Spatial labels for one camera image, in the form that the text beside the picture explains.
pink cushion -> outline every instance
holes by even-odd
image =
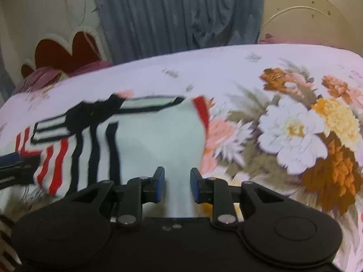
[[[13,94],[22,92],[34,92],[53,83],[55,78],[62,73],[51,67],[41,67],[25,78],[23,83],[15,88]]]
[[[111,66],[112,66],[112,63],[107,62],[107,61],[95,61],[95,62],[89,63],[85,66],[82,66],[81,68],[77,69],[75,72],[68,74],[68,76],[69,77],[79,76],[83,73],[101,70],[103,68],[107,68],[107,67],[111,67]]]

white flower print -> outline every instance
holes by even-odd
[[[290,175],[301,174],[314,166],[317,158],[328,155],[317,136],[325,130],[324,119],[290,97],[282,98],[278,106],[269,105],[258,128],[262,132],[258,138],[260,148],[277,154],[279,165],[286,167]]]
[[[241,152],[244,149],[243,144],[247,139],[252,137],[251,129],[252,122],[248,122],[242,125],[242,121],[235,124],[235,131],[228,139],[225,139],[223,143],[215,150],[215,156],[221,154],[222,159],[228,162],[234,161],[240,166],[244,166],[245,162],[241,156]]]

floral bedspread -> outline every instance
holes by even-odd
[[[0,146],[32,122],[115,92],[204,95],[210,126],[203,176],[230,185],[252,180],[329,214],[343,230],[335,264],[363,270],[361,57],[322,46],[260,45],[136,61],[12,97],[0,110]]]

blue curtain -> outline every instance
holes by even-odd
[[[254,44],[264,0],[96,0],[114,63]]]
[[[15,85],[5,69],[0,49],[0,94],[4,101],[8,100],[14,91]]]

blue object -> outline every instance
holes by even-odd
[[[194,196],[194,201],[196,203],[199,203],[199,187],[198,187],[198,180],[195,176],[195,173],[193,170],[190,171],[190,187],[192,188],[192,193]]]
[[[0,156],[0,166],[9,166],[20,160],[20,153],[13,152],[7,155]]]
[[[164,185],[165,185],[165,173],[164,171],[162,171],[157,181],[157,202],[160,202],[162,199]]]

